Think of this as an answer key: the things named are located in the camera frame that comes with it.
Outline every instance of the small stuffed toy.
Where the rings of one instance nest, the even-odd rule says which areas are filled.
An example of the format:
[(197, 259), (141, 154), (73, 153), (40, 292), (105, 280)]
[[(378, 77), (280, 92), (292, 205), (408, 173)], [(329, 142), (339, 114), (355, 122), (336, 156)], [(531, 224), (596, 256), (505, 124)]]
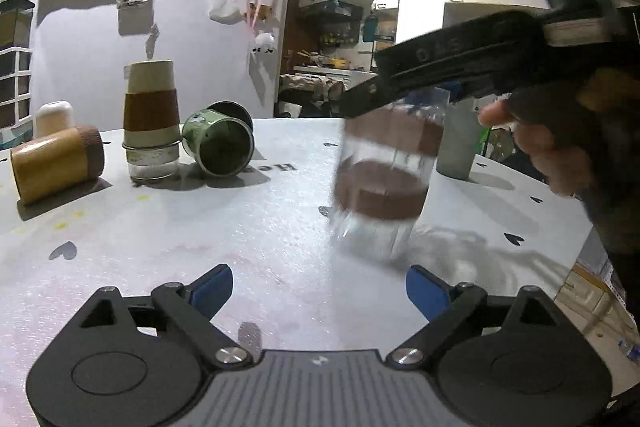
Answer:
[(270, 33), (260, 32), (255, 38), (254, 53), (273, 53), (276, 51), (276, 39)]

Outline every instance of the paper cup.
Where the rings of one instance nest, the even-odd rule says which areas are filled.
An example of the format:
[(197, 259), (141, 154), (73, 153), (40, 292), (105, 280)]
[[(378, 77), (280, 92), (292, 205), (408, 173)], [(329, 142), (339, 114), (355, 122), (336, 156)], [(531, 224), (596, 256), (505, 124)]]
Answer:
[(182, 145), (203, 171), (224, 178), (235, 176), (249, 164), (254, 133), (238, 118), (204, 109), (187, 119)]
[(180, 141), (180, 114), (170, 60), (130, 66), (124, 104), (124, 145), (154, 148)]

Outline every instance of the stacked cups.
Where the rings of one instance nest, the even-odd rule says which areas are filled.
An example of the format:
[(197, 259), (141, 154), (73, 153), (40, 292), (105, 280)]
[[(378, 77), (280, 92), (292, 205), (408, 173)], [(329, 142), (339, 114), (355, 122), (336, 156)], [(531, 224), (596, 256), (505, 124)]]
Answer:
[(22, 203), (34, 203), (100, 176), (102, 138), (95, 127), (71, 127), (12, 149), (11, 165)]
[(159, 180), (177, 171), (180, 115), (172, 61), (146, 60), (130, 66), (122, 146), (132, 179)]
[(253, 126), (241, 105), (217, 102), (187, 119), (182, 145), (210, 176), (235, 176), (254, 155)]

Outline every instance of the green metal cup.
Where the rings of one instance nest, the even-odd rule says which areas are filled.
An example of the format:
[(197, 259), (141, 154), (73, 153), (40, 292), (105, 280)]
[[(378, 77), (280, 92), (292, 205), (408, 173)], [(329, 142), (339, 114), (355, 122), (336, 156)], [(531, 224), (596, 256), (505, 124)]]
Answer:
[(242, 171), (254, 155), (254, 133), (242, 120), (203, 109), (182, 128), (182, 146), (210, 176), (226, 178)]

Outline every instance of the clear plastic cup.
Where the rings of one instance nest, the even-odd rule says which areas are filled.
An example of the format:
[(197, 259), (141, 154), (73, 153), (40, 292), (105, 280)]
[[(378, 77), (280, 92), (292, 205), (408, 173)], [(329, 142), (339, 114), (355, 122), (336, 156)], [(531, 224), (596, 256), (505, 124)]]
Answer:
[(406, 251), (429, 190), (449, 92), (431, 88), (345, 123), (332, 241), (387, 261)]

